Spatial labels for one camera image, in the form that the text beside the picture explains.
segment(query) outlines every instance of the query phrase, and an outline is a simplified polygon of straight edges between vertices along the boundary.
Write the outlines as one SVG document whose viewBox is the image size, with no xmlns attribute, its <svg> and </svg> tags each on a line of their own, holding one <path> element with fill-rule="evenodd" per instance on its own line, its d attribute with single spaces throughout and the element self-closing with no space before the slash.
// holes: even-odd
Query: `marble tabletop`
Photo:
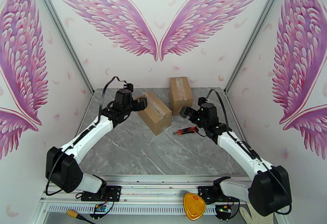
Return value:
<svg viewBox="0 0 327 224">
<path fill-rule="evenodd" d="M 154 92 L 168 107 L 168 88 L 137 88 L 133 98 L 144 92 Z M 107 89 L 104 106 L 114 99 L 117 89 Z M 193 108 L 198 109 L 197 99 L 207 96 L 208 88 L 193 88 Z M 102 89 L 97 89 L 82 128 L 96 117 Z M 222 96 L 230 127 L 239 135 L 232 113 Z M 217 106 L 221 122 L 224 116 L 215 94 L 210 100 Z M 172 125 L 155 136 L 139 115 L 133 112 L 122 124 L 102 137 L 85 155 L 80 167 L 89 174 L 97 175 L 245 175 L 241 166 L 222 148 L 207 137 L 198 134 L 173 136 L 178 129 L 193 126 L 191 122 L 173 116 Z"/>
</svg>

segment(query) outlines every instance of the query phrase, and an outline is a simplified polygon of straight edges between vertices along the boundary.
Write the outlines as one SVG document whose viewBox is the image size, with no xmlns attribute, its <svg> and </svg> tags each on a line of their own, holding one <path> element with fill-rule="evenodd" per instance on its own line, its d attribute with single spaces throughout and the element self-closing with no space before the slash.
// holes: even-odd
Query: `angel wing mural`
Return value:
<svg viewBox="0 0 327 224">
<path fill-rule="evenodd" d="M 0 108 L 0 159 L 27 129 L 38 131 L 46 103 L 47 75 L 42 27 L 35 0 L 7 0 L 0 14 L 0 72 L 20 113 Z"/>
<path fill-rule="evenodd" d="M 303 109 L 326 62 L 327 15 L 318 0 L 285 0 L 278 23 L 272 92 L 283 107 L 280 124 L 295 128 L 305 147 L 326 159 L 327 106 Z"/>
<path fill-rule="evenodd" d="M 254 0 L 186 0 L 160 44 L 131 0 L 63 0 L 85 21 L 119 47 L 155 61 L 168 53 L 182 55 L 221 30 Z"/>
</svg>

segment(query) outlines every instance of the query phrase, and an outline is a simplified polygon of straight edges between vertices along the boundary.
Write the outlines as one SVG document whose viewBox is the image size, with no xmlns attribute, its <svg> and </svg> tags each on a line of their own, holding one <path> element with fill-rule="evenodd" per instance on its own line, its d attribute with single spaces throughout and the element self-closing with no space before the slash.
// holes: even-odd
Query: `wall mural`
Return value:
<svg viewBox="0 0 327 224">
<path fill-rule="evenodd" d="M 35 0 L 7 0 L 0 15 L 0 72 L 20 112 L 0 107 L 0 159 L 17 150 L 22 132 L 38 131 L 47 99 L 42 27 Z"/>
<path fill-rule="evenodd" d="M 272 92 L 284 109 L 279 123 L 299 130 L 305 148 L 326 159 L 327 104 L 302 111 L 327 58 L 326 8 L 318 0 L 285 0 L 278 29 Z"/>
<path fill-rule="evenodd" d="M 155 61 L 168 53 L 182 55 L 204 42 L 243 12 L 254 0 L 186 0 L 161 42 L 131 0 L 63 0 L 98 32 L 126 51 L 151 54 Z"/>
</svg>

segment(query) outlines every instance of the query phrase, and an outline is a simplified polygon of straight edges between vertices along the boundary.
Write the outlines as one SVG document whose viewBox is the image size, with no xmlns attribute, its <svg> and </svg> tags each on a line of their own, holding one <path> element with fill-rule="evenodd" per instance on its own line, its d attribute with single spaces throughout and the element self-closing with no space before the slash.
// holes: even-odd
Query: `red utility knife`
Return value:
<svg viewBox="0 0 327 224">
<path fill-rule="evenodd" d="M 188 133 L 195 133 L 198 132 L 199 129 L 196 126 L 190 127 L 190 128 L 184 128 L 181 130 L 177 130 L 176 132 L 173 132 L 173 135 L 182 135 L 182 134 L 188 134 Z"/>
</svg>

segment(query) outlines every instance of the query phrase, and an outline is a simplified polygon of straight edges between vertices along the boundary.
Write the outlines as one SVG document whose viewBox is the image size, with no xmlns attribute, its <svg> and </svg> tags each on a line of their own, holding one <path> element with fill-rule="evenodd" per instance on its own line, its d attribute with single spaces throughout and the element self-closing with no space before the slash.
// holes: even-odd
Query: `orange lid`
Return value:
<svg viewBox="0 0 327 224">
<path fill-rule="evenodd" d="M 200 196 L 193 193 L 184 195 L 183 206 L 187 218 L 191 221 L 199 219 L 206 211 L 205 201 Z"/>
</svg>

